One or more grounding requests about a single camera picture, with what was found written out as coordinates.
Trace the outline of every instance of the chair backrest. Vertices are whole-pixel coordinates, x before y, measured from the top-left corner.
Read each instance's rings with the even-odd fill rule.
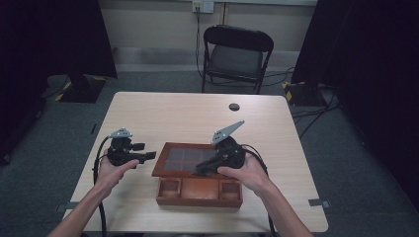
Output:
[[[274,42],[267,34],[227,25],[216,25],[206,29],[204,42],[206,47],[209,42],[253,51],[270,52],[274,49]]]

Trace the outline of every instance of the gray carpet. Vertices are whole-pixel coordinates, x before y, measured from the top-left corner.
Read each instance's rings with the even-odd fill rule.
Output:
[[[265,84],[282,78],[269,77]],[[50,78],[45,93],[59,88],[63,79]],[[197,72],[124,72],[105,85],[96,104],[57,103],[49,98],[42,117],[11,154],[11,164],[0,167],[0,236],[45,236],[61,220],[63,212],[55,211],[56,206],[71,199],[118,91],[200,93],[201,80]],[[207,84],[207,93],[253,94],[253,89]],[[277,84],[263,87],[261,94],[284,93]],[[330,99],[331,91],[324,91],[324,96]],[[293,113],[316,109],[291,107]],[[314,118],[296,118],[298,132]],[[342,110],[318,119],[301,143],[319,195],[331,203],[325,209],[329,230],[317,236],[419,236],[418,213],[364,148],[356,125]]]

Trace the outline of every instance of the person's right hand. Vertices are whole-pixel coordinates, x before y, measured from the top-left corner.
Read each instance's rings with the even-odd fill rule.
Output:
[[[255,192],[257,196],[263,189],[272,184],[257,158],[249,153],[246,153],[244,165],[240,169],[218,167],[217,171],[222,175],[236,178],[245,187]]]

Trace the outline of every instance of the hand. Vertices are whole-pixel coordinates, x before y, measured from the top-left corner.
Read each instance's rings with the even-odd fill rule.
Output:
[[[249,153],[246,153],[244,165],[240,169],[218,167],[217,171],[222,175],[236,178],[257,196],[268,184],[272,184],[257,158]]]
[[[121,166],[114,166],[108,157],[102,158],[99,168],[99,175],[95,187],[103,192],[103,198],[107,198],[115,185],[123,178],[124,173],[139,164],[138,160],[131,160]]]

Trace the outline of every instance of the person's left hand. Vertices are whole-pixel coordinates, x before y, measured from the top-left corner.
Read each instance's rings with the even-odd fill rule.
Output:
[[[112,189],[123,178],[124,173],[139,164],[138,160],[131,160],[121,166],[114,166],[108,157],[102,158],[99,168],[99,175],[95,187],[99,187],[103,191],[103,198],[111,194]]]

